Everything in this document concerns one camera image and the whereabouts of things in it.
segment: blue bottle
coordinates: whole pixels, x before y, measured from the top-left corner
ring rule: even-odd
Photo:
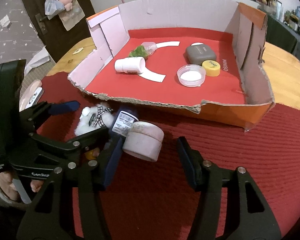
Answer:
[[[109,134],[111,137],[120,136],[125,141],[132,124],[138,121],[138,113],[135,109],[121,106],[109,128]]]

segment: white jar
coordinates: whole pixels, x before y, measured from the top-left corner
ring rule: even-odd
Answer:
[[[135,122],[130,128],[122,150],[142,160],[156,162],[162,146],[163,131],[148,122]]]
[[[146,70],[146,61],[143,57],[126,57],[114,63],[117,72],[142,74]]]

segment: yellow object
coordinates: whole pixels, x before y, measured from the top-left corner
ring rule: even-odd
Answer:
[[[206,75],[216,77],[220,74],[220,64],[213,60],[206,60],[202,63],[202,67],[206,70]]]
[[[94,150],[88,151],[88,152],[84,153],[84,155],[86,156],[86,158],[87,158],[89,161],[95,160],[95,159],[96,159],[96,157],[93,156],[93,151],[94,151]]]

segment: wooden door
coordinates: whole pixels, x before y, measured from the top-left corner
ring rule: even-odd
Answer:
[[[72,46],[79,41],[90,37],[90,32],[86,23],[86,18],[95,14],[90,0],[77,0],[85,14],[85,17],[78,22],[72,29],[67,31],[63,26],[59,16],[48,20],[45,18],[45,0],[22,0],[26,11],[38,32],[39,38],[46,45],[46,49],[57,62]],[[41,22],[46,31],[42,31],[37,21],[38,14],[41,15]]]

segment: green plush toy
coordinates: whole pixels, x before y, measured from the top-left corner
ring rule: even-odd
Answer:
[[[131,51],[128,57],[143,57],[144,59],[147,59],[148,53],[146,52],[145,47],[140,45],[136,47],[135,50]]]

